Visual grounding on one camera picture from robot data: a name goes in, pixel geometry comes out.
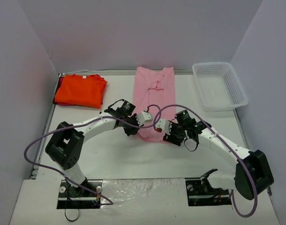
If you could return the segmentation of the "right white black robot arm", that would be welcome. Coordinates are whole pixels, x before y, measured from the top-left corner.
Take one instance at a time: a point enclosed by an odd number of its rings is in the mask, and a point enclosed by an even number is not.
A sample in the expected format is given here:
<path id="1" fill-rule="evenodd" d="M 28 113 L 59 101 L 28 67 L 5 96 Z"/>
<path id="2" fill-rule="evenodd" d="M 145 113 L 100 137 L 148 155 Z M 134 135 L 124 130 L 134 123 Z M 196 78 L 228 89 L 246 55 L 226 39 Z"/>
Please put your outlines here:
<path id="1" fill-rule="evenodd" d="M 191 139 L 196 146 L 212 150 L 232 166 L 229 172 L 213 168 L 201 176 L 202 191 L 208 194 L 216 189 L 237 190 L 247 200 L 260 194 L 274 183 L 266 155 L 241 147 L 220 135 L 207 122 L 191 118 L 187 110 L 175 115 L 176 122 L 160 119 L 157 130 L 163 130 L 163 140 L 177 146 Z"/>

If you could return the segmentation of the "pink t shirt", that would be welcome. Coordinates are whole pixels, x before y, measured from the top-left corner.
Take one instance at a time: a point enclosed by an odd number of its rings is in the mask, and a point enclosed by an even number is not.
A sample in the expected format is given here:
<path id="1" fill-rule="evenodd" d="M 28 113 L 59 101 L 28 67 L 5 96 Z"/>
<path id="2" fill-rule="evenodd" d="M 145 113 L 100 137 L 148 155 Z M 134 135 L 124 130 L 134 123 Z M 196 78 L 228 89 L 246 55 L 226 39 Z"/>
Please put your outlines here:
<path id="1" fill-rule="evenodd" d="M 176 104 L 174 68 L 165 67 L 161 71 L 138 67 L 135 73 L 133 91 L 134 113 L 139 113 L 147 106 L 155 104 L 160 108 Z M 176 114 L 175 107 L 162 111 L 161 119 L 172 120 Z M 138 136 L 147 142 L 167 143 L 163 141 L 164 133 L 158 133 L 154 128 L 140 129 Z"/>

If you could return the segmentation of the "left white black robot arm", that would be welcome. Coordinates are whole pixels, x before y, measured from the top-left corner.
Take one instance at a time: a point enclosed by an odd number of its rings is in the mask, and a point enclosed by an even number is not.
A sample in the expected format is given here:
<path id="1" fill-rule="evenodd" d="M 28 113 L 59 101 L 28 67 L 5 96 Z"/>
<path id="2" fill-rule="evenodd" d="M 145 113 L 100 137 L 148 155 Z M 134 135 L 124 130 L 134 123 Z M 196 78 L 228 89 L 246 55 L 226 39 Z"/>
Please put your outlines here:
<path id="1" fill-rule="evenodd" d="M 123 127 L 128 136 L 135 135 L 141 126 L 152 120 L 152 116 L 147 110 L 133 113 L 134 109 L 134 105 L 124 101 L 116 110 L 109 106 L 100 112 L 98 121 L 91 124 L 88 124 L 87 120 L 74 125 L 67 122 L 58 125 L 58 129 L 85 125 L 53 134 L 45 148 L 47 155 L 60 167 L 66 178 L 72 181 L 70 190 L 76 196 L 84 195 L 89 187 L 88 180 L 78 164 L 83 144 L 98 134 L 118 127 Z"/>

